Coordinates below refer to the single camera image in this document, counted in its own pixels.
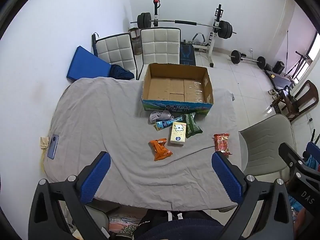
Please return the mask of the red snack bag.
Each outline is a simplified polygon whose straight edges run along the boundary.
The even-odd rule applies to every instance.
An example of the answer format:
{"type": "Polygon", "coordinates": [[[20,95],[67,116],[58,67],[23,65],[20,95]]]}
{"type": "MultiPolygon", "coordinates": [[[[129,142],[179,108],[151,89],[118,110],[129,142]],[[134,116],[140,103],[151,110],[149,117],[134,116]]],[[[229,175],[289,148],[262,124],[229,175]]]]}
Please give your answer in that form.
{"type": "Polygon", "coordinates": [[[229,133],[219,133],[213,135],[216,152],[221,152],[225,156],[231,155],[228,147],[229,133]]]}

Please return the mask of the green snack bag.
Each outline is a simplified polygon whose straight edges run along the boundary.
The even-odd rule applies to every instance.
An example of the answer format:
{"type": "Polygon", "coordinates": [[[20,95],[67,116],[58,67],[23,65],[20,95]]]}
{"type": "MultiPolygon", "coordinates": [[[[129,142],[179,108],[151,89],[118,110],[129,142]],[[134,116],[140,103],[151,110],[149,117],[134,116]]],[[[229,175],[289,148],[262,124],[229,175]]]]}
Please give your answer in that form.
{"type": "Polygon", "coordinates": [[[185,134],[186,138],[190,138],[196,134],[203,133],[203,130],[197,125],[197,123],[194,120],[195,115],[196,113],[188,113],[184,115],[185,123],[187,125],[185,134]]]}

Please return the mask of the yellow tissue pack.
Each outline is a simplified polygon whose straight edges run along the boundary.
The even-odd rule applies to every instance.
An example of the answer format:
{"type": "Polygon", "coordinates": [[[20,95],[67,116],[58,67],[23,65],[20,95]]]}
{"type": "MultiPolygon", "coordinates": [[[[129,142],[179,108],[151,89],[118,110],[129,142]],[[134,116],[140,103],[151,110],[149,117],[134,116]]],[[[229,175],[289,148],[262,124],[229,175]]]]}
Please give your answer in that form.
{"type": "Polygon", "coordinates": [[[186,139],[187,124],[183,122],[173,122],[170,135],[170,143],[183,145],[186,139]]]}

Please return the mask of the orange snack bag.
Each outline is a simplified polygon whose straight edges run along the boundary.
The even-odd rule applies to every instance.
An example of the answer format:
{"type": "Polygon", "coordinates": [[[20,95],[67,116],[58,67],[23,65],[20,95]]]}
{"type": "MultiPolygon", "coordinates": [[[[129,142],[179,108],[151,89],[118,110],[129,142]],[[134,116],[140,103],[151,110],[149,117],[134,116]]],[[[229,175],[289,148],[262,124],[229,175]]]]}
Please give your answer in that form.
{"type": "Polygon", "coordinates": [[[157,140],[151,140],[149,144],[151,145],[154,151],[154,161],[163,160],[167,157],[172,156],[172,152],[166,148],[165,144],[167,143],[166,138],[161,138],[157,140]]]}

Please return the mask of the blue wrapper packet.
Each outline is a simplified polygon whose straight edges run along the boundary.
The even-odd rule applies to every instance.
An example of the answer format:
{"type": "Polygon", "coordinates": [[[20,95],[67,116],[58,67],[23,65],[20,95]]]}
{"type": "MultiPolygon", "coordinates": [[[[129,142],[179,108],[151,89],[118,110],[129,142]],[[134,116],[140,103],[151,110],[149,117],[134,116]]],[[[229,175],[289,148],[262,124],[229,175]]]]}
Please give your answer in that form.
{"type": "Polygon", "coordinates": [[[162,129],[172,126],[174,122],[180,122],[182,120],[183,120],[183,117],[179,116],[177,118],[170,119],[170,120],[157,121],[154,127],[157,131],[160,131],[162,129]]]}

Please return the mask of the grey plastic chair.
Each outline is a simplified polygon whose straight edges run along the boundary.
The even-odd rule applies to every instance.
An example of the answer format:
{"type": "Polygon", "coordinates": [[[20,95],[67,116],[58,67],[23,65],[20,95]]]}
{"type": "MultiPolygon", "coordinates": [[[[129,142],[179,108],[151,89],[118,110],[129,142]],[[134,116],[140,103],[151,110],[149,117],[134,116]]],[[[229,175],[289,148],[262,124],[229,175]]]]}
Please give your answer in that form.
{"type": "Polygon", "coordinates": [[[296,149],[291,122],[275,114],[239,132],[241,170],[245,175],[263,176],[280,172],[287,167],[278,154],[285,142],[296,149]]]}

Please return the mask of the beige cloth scrap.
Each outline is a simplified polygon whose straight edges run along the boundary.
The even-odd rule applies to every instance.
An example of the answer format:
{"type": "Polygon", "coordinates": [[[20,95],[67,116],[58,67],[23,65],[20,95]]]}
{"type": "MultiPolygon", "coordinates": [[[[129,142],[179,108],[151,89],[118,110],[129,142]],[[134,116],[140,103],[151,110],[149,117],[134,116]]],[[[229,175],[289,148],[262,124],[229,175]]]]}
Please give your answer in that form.
{"type": "Polygon", "coordinates": [[[42,153],[45,154],[50,143],[49,137],[40,137],[40,149],[42,150],[42,153]]]}

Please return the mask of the blue smartphone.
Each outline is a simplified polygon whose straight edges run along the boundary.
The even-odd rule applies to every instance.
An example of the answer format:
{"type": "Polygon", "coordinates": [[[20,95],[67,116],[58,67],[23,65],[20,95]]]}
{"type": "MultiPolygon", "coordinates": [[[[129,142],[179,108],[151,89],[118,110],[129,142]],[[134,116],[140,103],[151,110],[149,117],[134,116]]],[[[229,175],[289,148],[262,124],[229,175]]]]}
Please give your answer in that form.
{"type": "Polygon", "coordinates": [[[52,135],[50,143],[49,143],[49,147],[48,147],[48,152],[47,152],[47,157],[50,159],[54,159],[55,157],[55,152],[56,152],[56,148],[58,145],[58,141],[59,141],[59,136],[58,135],[52,135]]]}

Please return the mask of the barbell on floor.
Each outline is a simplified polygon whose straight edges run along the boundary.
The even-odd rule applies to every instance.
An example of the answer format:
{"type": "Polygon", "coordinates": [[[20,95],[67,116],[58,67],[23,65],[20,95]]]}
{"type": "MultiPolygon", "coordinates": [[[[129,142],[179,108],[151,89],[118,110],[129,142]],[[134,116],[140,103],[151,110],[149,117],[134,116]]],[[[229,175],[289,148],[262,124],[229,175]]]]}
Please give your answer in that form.
{"type": "Polygon", "coordinates": [[[249,59],[245,57],[245,55],[240,51],[233,50],[229,57],[231,58],[231,62],[233,64],[239,64],[241,61],[251,61],[251,62],[255,62],[260,69],[264,69],[266,67],[266,60],[263,56],[258,57],[256,60],[249,59]]]}

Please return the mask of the barbell on rack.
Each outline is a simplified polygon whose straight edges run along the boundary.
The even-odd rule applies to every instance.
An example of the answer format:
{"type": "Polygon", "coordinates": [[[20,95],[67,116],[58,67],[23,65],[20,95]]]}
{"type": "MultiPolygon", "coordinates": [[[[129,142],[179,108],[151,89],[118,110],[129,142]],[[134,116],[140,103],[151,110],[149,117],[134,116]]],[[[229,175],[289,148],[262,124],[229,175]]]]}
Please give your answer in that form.
{"type": "Polygon", "coordinates": [[[191,26],[202,26],[211,28],[214,33],[218,35],[219,38],[229,39],[236,32],[233,30],[233,26],[227,22],[220,20],[217,25],[207,25],[202,23],[197,23],[193,21],[184,21],[184,20],[156,20],[152,19],[149,12],[143,12],[137,16],[136,21],[130,22],[131,24],[136,24],[139,29],[151,28],[153,23],[173,23],[173,24],[182,24],[182,25],[191,25],[191,26]]]}

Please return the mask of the open cardboard box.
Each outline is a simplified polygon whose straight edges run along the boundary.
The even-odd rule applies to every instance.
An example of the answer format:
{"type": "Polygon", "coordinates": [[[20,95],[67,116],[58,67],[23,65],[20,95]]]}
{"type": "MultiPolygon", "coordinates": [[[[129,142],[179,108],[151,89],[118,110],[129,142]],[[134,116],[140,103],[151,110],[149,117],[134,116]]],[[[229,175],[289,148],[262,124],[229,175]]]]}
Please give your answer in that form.
{"type": "Polygon", "coordinates": [[[151,63],[146,69],[141,97],[146,111],[206,115],[214,104],[208,69],[183,64],[151,63]]]}

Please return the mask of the blue foam mat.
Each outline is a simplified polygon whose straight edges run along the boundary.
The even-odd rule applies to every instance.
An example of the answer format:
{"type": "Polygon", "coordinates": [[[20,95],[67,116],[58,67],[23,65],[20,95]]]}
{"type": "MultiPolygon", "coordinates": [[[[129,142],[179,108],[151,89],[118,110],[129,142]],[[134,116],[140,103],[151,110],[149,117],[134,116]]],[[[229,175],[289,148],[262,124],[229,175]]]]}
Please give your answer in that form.
{"type": "Polygon", "coordinates": [[[78,46],[72,58],[67,79],[109,77],[111,65],[96,57],[85,48],[78,46]]]}

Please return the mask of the dark blue garment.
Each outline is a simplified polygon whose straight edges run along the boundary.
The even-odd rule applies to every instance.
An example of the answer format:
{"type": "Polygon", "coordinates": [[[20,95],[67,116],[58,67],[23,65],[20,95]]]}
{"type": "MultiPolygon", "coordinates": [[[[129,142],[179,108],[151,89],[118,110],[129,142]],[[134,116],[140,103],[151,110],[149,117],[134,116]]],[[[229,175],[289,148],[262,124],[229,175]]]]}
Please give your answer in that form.
{"type": "Polygon", "coordinates": [[[132,80],[135,78],[134,74],[131,71],[126,70],[117,64],[111,65],[109,77],[117,80],[132,80]]]}

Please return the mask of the white padded chair left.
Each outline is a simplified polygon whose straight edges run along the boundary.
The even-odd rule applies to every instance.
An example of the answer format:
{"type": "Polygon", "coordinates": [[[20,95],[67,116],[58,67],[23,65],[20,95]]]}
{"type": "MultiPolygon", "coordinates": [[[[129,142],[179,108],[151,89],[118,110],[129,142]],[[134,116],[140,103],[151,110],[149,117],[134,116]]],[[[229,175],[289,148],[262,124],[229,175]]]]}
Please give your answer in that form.
{"type": "Polygon", "coordinates": [[[95,42],[97,57],[109,64],[117,64],[133,73],[137,79],[138,69],[131,35],[122,33],[101,38],[95,42]]]}

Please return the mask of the white padded chair right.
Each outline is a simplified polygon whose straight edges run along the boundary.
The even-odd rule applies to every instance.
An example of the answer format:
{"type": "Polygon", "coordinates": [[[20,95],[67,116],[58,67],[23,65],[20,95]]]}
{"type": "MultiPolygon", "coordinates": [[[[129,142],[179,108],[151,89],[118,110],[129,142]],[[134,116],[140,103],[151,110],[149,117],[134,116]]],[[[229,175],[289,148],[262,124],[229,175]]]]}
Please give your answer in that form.
{"type": "Polygon", "coordinates": [[[179,28],[154,27],[140,31],[142,44],[142,68],[137,79],[144,79],[151,63],[180,63],[181,30],[179,28]]]}

